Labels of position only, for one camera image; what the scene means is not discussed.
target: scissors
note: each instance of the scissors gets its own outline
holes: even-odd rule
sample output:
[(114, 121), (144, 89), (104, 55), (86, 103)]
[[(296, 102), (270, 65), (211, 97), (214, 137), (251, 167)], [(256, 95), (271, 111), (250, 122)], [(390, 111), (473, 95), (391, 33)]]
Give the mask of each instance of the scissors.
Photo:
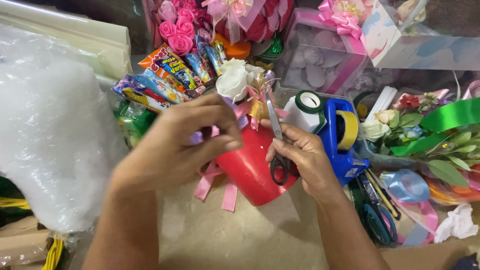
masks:
[(387, 209), (380, 205), (380, 198), (365, 173), (348, 184), (355, 209), (369, 237), (383, 246), (390, 246), (398, 239), (396, 227)]
[[(265, 99), (267, 101), (268, 114), (270, 115), (270, 121), (272, 122), (272, 130), (275, 133), (275, 137), (283, 141), (282, 128), (280, 127), (280, 123), (278, 122), (278, 118), (276, 117), (275, 108), (273, 106), (272, 100), (270, 99), (270, 95), (268, 93), (265, 94)], [(291, 162), (292, 161), (290, 159), (287, 159), (278, 153), (275, 154), (275, 157), (273, 158), (272, 163), (270, 164), (270, 175), (272, 176), (272, 180), (273, 182), (275, 182), (275, 184), (279, 186), (285, 185), (287, 183), (289, 173), (295, 177), (300, 176), (300, 174), (295, 173), (294, 171), (291, 170), (291, 167), (290, 167)], [(283, 180), (281, 182), (279, 182), (275, 178), (274, 172), (277, 167), (280, 167), (283, 170)]]

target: tape dispenser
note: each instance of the tape dispenser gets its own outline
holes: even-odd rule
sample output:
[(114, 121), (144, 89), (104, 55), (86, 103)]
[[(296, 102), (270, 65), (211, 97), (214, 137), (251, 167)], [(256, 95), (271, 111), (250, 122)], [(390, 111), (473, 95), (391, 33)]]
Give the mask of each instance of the tape dispenser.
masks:
[(344, 186), (370, 165), (368, 160), (354, 158), (352, 145), (358, 135), (358, 120), (352, 104), (345, 99), (329, 99), (324, 105), (324, 115), (326, 125), (317, 135), (323, 141), (338, 181)]

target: light blue ribbon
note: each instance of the light blue ribbon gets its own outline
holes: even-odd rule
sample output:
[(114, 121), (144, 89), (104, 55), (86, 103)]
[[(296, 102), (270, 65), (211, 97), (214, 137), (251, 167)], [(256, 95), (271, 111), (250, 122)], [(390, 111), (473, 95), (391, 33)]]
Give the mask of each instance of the light blue ribbon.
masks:
[(401, 169), (397, 172), (384, 172), (381, 178), (392, 194), (405, 203), (424, 202), (430, 197), (427, 183), (412, 170)]

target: left hand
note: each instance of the left hand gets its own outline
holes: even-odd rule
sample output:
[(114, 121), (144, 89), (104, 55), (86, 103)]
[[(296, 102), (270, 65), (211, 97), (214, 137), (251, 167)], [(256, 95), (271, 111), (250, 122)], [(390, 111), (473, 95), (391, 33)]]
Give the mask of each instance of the left hand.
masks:
[[(211, 137), (212, 125), (220, 135)], [(193, 145), (190, 136), (202, 131), (204, 141)], [(115, 168), (113, 186), (126, 192), (179, 185), (221, 154), (243, 147), (233, 110), (218, 94), (174, 105), (150, 127), (140, 144)]]

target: pink gift box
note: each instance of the pink gift box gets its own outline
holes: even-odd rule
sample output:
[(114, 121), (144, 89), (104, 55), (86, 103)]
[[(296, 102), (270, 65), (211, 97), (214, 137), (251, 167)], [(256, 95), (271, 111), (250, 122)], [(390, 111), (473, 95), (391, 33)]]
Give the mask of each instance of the pink gift box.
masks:
[(285, 87), (344, 95), (365, 68), (362, 42), (339, 35), (319, 20), (320, 12), (296, 8), (285, 32), (285, 55), (276, 72)]

